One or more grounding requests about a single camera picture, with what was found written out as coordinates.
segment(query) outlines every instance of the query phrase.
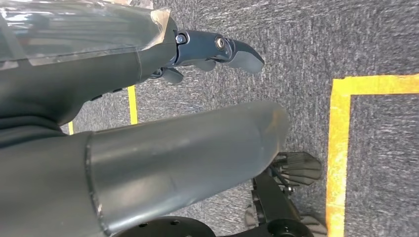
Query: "gray carpet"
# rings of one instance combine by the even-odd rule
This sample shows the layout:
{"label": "gray carpet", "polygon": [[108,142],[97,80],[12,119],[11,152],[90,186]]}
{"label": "gray carpet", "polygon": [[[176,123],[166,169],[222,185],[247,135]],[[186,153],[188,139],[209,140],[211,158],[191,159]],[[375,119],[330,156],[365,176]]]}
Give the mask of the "gray carpet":
{"label": "gray carpet", "polygon": [[[332,79],[419,73],[417,0],[154,1],[154,8],[162,6],[172,7],[179,28],[219,32],[254,46],[266,67],[259,75],[224,66],[210,73],[184,68],[185,81],[177,86],[149,80],[136,87],[139,121],[277,101],[292,121],[285,150],[307,151],[326,164]],[[418,236],[418,97],[353,100],[347,236]],[[86,103],[74,129],[128,124],[122,91]],[[175,214],[199,219],[218,235],[243,231],[248,189],[243,184]],[[323,217],[325,189],[325,178],[299,188],[297,206]]]}

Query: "dark gray plastic cover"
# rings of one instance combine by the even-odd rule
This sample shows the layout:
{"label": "dark gray plastic cover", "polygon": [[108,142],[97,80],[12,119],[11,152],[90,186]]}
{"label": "dark gray plastic cover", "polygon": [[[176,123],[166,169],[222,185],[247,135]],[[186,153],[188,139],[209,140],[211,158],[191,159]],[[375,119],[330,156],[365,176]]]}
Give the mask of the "dark gray plastic cover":
{"label": "dark gray plastic cover", "polygon": [[287,129],[279,104],[253,102],[95,133],[91,179],[106,232],[255,177],[280,151]]}

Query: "tape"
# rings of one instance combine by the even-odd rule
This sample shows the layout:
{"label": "tape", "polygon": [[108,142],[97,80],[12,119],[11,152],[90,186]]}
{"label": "tape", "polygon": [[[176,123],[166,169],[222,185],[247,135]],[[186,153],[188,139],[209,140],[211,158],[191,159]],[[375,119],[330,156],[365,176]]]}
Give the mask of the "tape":
{"label": "tape", "polygon": [[419,94],[419,74],[346,77],[333,80],[326,194],[328,236],[344,237],[351,96],[416,93]]}

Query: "screw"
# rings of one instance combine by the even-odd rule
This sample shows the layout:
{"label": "screw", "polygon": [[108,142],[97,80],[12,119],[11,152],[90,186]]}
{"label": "screw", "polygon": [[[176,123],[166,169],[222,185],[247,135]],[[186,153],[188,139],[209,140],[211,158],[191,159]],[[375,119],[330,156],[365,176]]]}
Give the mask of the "screw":
{"label": "screw", "polygon": [[217,46],[218,50],[224,50],[225,40],[221,36],[217,36],[217,38],[215,38],[215,46]]}
{"label": "screw", "polygon": [[184,35],[176,35],[176,43],[186,43],[186,37]]}

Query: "yellow floor tape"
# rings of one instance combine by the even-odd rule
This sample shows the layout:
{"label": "yellow floor tape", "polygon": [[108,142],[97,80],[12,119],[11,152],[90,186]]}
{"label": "yellow floor tape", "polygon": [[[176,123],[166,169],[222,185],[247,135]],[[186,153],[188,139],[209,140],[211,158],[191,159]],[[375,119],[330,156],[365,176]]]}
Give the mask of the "yellow floor tape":
{"label": "yellow floor tape", "polygon": [[74,134],[73,121],[68,123],[68,134],[70,134],[70,135]]}
{"label": "yellow floor tape", "polygon": [[330,103],[326,222],[329,237],[344,237],[346,159],[351,95],[416,94],[419,74],[334,79]]}
{"label": "yellow floor tape", "polygon": [[128,87],[129,117],[131,119],[131,124],[138,123],[137,101],[135,97],[135,85]]}

